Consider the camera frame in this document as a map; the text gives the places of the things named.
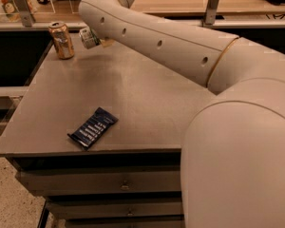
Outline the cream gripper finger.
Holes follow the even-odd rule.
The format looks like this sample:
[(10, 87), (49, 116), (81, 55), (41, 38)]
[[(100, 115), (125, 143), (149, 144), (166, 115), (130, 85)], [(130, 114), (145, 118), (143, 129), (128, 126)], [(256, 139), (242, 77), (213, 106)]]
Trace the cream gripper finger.
[(101, 45), (104, 48), (110, 47), (114, 44), (114, 40), (112, 39), (101, 39)]

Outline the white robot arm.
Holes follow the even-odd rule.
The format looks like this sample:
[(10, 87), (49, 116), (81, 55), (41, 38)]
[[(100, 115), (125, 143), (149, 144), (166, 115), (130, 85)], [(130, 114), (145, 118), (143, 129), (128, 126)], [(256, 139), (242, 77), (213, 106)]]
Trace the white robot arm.
[(134, 0), (82, 0), (113, 39), (213, 96), (189, 124), (180, 181), (186, 228), (285, 228), (285, 55), (209, 28), (136, 12)]

